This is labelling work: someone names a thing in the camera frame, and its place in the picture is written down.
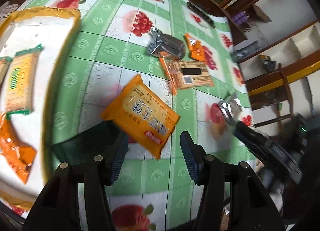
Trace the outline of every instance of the wooden chair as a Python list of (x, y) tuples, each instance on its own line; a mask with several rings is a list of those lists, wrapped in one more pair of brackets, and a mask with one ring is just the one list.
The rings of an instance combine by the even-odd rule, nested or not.
[[(287, 119), (287, 118), (293, 118), (293, 100), (292, 100), (292, 94), (290, 91), (289, 83), (287, 80), (287, 77), (284, 75), (282, 68), (281, 68), (281, 63), (278, 65), (278, 70), (281, 74), (281, 77), (283, 79), (283, 85), (280, 87), (276, 87), (274, 89), (261, 92), (250, 97), (250, 102), (251, 102), (251, 107), (252, 110), (258, 110), (260, 108), (265, 108), (268, 106), (276, 105), (276, 118), (260, 122), (255, 124), (255, 127), (260, 127), (264, 126), (267, 124), (275, 123), (278, 122), (278, 128), (279, 132), (281, 132), (281, 120)], [(290, 107), (290, 113), (287, 115), (280, 116), (280, 109), (279, 109), (279, 104), (283, 101), (287, 100), (289, 102), (289, 107)]]

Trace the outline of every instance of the metal screw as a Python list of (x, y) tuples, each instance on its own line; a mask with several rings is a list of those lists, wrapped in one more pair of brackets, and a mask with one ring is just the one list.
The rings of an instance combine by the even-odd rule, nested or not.
[(102, 156), (102, 155), (96, 155), (96, 156), (94, 157), (94, 160), (95, 160), (96, 162), (100, 162), (100, 161), (102, 161), (102, 159), (103, 159), (103, 156)]
[(247, 162), (241, 162), (240, 163), (240, 166), (241, 167), (244, 167), (244, 168), (248, 168), (249, 167), (249, 164)]
[(207, 154), (204, 158), (209, 162), (212, 162), (214, 160), (214, 156), (212, 154)]
[(69, 166), (69, 164), (67, 162), (63, 162), (62, 164), (60, 164), (60, 168), (61, 169), (65, 169)]

